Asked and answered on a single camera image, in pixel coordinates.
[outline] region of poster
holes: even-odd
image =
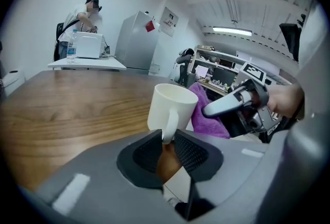
[[[160,20],[160,29],[167,35],[173,37],[178,17],[167,7],[165,7]]]

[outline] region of white printer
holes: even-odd
[[[77,57],[94,59],[100,57],[106,47],[102,34],[87,32],[76,32],[75,34],[77,36]]]

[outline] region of white mug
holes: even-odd
[[[197,102],[197,95],[184,87],[156,85],[148,116],[149,129],[161,129],[163,144],[169,144],[177,129],[187,127]]]

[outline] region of shelf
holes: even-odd
[[[240,59],[240,58],[238,58],[234,55],[230,55],[230,54],[226,54],[226,53],[209,51],[209,50],[206,50],[206,49],[197,49],[197,51],[199,51],[201,53],[204,53],[208,56],[214,56],[216,58],[220,58],[220,59],[223,59],[223,60],[226,60],[226,61],[231,61],[231,62],[234,62],[234,63],[238,63],[239,65],[243,65],[247,62],[246,60]]]
[[[216,68],[222,68],[222,69],[226,69],[228,71],[234,72],[234,73],[238,73],[238,70],[236,70],[234,68],[229,68],[229,67],[226,67],[226,66],[223,66],[223,65],[219,65],[219,64],[214,63],[214,62],[204,61],[204,60],[201,60],[201,59],[196,59],[195,61],[204,63],[206,65],[211,65],[211,66],[216,67]]]

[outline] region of black cap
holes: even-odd
[[[94,7],[94,8],[98,8],[98,11],[100,11],[100,10],[102,9],[102,7],[100,7],[100,6],[98,5],[98,0],[86,0],[86,3],[85,3],[85,4],[87,4],[87,3],[91,2],[91,1],[94,2],[93,7]]]

